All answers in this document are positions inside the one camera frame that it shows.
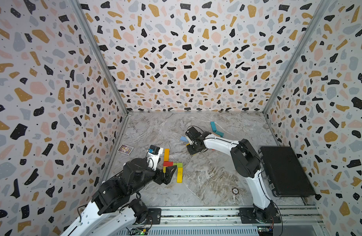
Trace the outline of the red block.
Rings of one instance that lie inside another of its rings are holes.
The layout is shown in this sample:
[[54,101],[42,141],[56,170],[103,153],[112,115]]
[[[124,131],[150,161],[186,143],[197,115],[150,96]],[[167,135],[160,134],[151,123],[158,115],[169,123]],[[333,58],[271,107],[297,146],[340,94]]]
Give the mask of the red block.
[[170,161],[164,161],[163,162],[163,166],[164,167],[170,167],[170,166],[173,166],[174,165],[174,163],[173,162],[170,162]]

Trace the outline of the orange-yellow long block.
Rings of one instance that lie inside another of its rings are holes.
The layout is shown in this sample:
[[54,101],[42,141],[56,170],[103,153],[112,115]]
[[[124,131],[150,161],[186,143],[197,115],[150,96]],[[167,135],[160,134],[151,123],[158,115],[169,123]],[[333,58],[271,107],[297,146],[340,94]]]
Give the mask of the orange-yellow long block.
[[168,148],[164,149],[164,162],[169,162],[170,150]]

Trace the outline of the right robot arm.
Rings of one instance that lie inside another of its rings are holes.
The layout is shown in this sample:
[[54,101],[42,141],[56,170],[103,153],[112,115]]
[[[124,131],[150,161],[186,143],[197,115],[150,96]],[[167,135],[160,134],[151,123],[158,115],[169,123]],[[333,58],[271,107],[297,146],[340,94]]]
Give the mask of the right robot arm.
[[278,214],[276,204],[266,191],[261,172],[261,160],[247,139],[240,141],[218,137],[210,132],[200,133],[190,127],[185,133],[191,155],[213,149],[232,158],[236,171],[246,179],[253,198],[253,213],[256,221],[270,223]]

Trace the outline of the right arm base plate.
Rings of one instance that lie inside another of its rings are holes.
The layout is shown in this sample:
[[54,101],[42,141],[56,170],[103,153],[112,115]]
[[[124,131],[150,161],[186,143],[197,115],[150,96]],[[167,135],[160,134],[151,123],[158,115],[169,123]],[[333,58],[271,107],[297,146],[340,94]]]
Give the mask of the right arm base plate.
[[277,209],[270,206],[265,210],[257,207],[241,207],[239,208],[238,216],[240,217],[242,224],[281,223]]

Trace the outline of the lime green block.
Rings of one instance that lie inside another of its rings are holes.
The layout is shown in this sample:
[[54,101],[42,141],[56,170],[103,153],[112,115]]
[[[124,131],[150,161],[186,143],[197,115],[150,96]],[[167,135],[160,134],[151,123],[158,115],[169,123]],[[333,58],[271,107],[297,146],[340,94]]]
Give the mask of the lime green block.
[[182,168],[182,167],[183,167],[183,164],[182,164],[182,163],[176,163],[176,162],[174,162],[173,165],[176,165],[178,168]]

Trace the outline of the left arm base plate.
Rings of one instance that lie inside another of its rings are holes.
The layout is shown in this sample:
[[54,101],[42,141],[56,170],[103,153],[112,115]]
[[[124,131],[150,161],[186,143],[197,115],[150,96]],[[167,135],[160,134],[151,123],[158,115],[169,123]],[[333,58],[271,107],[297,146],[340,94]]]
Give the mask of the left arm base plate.
[[149,208],[145,214],[144,220],[140,223],[142,225],[159,225],[161,222],[161,208]]

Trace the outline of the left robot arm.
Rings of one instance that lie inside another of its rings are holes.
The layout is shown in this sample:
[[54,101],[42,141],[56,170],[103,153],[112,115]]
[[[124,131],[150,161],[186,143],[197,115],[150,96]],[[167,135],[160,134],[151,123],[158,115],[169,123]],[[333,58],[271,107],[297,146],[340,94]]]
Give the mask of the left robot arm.
[[156,168],[153,161],[135,158],[104,182],[84,211],[63,232],[64,236],[115,236],[147,234],[154,217],[141,199],[140,190],[151,182],[169,184],[177,166]]

